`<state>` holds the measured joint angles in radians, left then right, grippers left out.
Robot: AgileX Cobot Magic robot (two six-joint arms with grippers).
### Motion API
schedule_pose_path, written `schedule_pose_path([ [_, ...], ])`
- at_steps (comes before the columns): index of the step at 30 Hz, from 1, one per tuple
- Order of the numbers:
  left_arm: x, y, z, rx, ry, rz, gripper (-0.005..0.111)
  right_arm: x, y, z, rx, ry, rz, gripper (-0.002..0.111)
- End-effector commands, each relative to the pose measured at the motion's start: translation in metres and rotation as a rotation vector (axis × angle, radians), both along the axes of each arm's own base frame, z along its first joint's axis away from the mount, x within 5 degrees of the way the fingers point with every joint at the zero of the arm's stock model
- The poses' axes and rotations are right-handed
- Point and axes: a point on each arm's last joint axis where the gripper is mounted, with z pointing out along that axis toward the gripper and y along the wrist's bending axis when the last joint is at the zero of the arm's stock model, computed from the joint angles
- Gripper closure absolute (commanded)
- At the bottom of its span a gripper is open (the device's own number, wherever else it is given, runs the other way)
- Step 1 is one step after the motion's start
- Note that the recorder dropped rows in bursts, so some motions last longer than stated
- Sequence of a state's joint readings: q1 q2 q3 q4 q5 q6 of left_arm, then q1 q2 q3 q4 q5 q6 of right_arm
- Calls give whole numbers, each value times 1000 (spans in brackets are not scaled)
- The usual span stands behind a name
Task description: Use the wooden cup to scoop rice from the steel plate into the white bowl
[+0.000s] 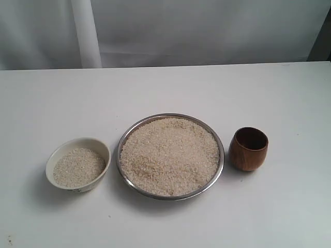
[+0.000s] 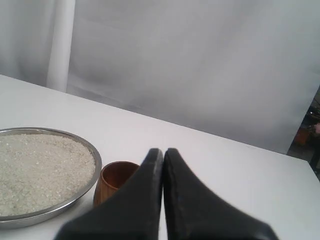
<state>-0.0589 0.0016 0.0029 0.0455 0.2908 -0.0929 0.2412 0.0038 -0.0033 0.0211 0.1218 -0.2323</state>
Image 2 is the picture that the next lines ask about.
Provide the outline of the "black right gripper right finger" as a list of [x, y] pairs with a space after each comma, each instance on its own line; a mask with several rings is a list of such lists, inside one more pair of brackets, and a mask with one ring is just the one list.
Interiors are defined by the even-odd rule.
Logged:
[[170, 240], [276, 240], [272, 228], [212, 192], [177, 149], [164, 155], [163, 193]]

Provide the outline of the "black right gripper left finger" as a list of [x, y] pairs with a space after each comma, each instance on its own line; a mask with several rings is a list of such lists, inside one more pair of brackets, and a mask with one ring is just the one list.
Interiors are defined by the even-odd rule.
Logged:
[[151, 148], [137, 171], [110, 198], [59, 230], [61, 240], [157, 240], [164, 157]]

